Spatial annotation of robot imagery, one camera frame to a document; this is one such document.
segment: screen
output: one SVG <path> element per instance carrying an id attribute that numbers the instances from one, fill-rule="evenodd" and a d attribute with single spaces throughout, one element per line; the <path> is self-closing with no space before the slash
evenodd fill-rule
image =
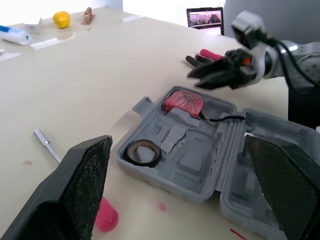
<path id="1" fill-rule="evenodd" d="M 188 27 L 212 35 L 224 35 L 222 7 L 189 8 L 186 10 Z"/>

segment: pink handle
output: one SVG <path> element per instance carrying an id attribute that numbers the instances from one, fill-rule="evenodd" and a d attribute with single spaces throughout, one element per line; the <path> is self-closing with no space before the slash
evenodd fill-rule
<path id="1" fill-rule="evenodd" d="M 119 215 L 114 207 L 102 197 L 98 214 L 95 218 L 95 226 L 100 232 L 107 233 L 115 229 L 119 221 Z"/>
<path id="2" fill-rule="evenodd" d="M 206 58 L 212 59 L 213 61 L 219 61 L 223 56 L 213 53 L 212 51 L 209 51 L 207 49 L 202 49 L 200 51 L 200 54 Z"/>

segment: roll of tape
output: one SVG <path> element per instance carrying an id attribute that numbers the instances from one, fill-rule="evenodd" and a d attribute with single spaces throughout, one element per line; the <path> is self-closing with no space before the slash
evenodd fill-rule
<path id="1" fill-rule="evenodd" d="M 134 154 L 137 151 L 139 147 L 145 147 L 154 152 L 154 157 L 151 161 L 149 162 L 138 162 L 135 160 Z M 137 140 L 133 143 L 131 143 L 127 148 L 126 148 L 126 155 L 128 156 L 128 162 L 140 166 L 140 167 L 149 167 L 149 168 L 154 168 L 155 166 L 158 165 L 160 162 L 161 158 L 161 150 L 160 148 L 155 145 L 152 141 L 147 140 L 147 139 L 141 139 Z"/>

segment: black rubber pad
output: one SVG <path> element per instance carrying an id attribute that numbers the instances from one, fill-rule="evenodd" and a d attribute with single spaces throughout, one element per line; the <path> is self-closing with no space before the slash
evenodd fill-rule
<path id="1" fill-rule="evenodd" d="M 287 239 L 316 239 L 310 234 L 319 232 L 313 226 L 319 221 L 319 188 L 313 182 L 315 172 L 308 171 L 318 170 L 320 176 L 320 167 L 300 147 L 278 138 L 247 135 L 245 146 Z"/>
<path id="2" fill-rule="evenodd" d="M 70 180 L 62 202 L 77 240 L 90 240 L 104 192 L 112 139 L 106 137 L 89 147 Z"/>

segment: gray plastic case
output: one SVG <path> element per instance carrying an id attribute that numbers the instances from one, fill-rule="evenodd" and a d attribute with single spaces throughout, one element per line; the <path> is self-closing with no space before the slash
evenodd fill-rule
<path id="1" fill-rule="evenodd" d="M 202 113 L 207 118 L 243 115 L 246 120 L 214 123 L 191 118 L 189 113 L 178 108 L 163 111 L 164 101 L 176 91 L 200 95 L 204 99 Z M 269 240 L 286 239 L 244 149 L 244 133 L 292 142 L 317 161 L 320 159 L 317 146 L 320 134 L 256 110 L 244 109 L 239 113 L 233 103 L 180 86 L 173 87 L 156 103 L 144 97 L 133 110 L 140 114 L 142 121 L 116 150 L 118 164 L 126 173 L 197 204 L 217 190 L 221 192 L 219 207 L 223 216 Z M 185 134 L 177 128 L 184 128 Z M 177 135 L 180 135 L 178 141 L 174 137 Z M 126 161 L 128 145 L 140 139 L 148 139 L 159 147 L 165 143 L 160 163 L 155 168 L 135 166 Z M 171 147 L 170 154 L 166 154 L 166 149 Z"/>

